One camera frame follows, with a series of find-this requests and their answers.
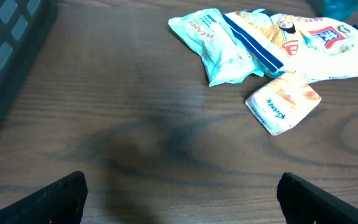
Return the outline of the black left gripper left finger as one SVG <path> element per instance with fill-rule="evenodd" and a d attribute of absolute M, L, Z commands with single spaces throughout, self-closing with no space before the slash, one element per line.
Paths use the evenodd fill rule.
<path fill-rule="evenodd" d="M 0 210 L 0 224 L 80 224 L 88 188 L 82 171 Z"/>

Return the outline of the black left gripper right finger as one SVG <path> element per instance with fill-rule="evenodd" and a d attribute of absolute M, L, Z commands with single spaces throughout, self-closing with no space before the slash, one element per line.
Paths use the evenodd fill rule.
<path fill-rule="evenodd" d="M 287 224 L 358 223 L 358 208 L 291 173 L 283 173 L 277 200 Z"/>

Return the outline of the orange small snack box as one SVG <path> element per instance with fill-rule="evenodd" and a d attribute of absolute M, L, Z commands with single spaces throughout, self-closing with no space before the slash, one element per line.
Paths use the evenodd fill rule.
<path fill-rule="evenodd" d="M 277 136 L 295 127 L 320 101 L 301 75 L 287 72 L 251 94 L 245 105 L 272 136 Z"/>

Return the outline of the cream chips snack bag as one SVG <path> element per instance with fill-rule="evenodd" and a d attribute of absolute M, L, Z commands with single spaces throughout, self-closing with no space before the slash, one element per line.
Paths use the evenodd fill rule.
<path fill-rule="evenodd" d="M 307 83 L 358 77 L 358 28 L 328 17 L 253 9 L 223 15 L 270 78 L 295 72 Z"/>

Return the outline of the light blue wipes pack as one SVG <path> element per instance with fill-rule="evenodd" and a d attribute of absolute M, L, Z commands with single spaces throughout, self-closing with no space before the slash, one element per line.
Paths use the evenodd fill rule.
<path fill-rule="evenodd" d="M 209 86 L 242 83 L 249 75 L 264 76 L 263 68 L 237 39 L 221 12 L 203 9 L 168 20 L 174 33 L 201 57 Z"/>

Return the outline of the blue mouthwash bottle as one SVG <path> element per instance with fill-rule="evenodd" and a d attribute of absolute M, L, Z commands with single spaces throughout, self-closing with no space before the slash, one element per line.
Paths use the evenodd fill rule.
<path fill-rule="evenodd" d="M 356 12 L 358 0 L 307 0 L 317 16 L 345 21 Z"/>

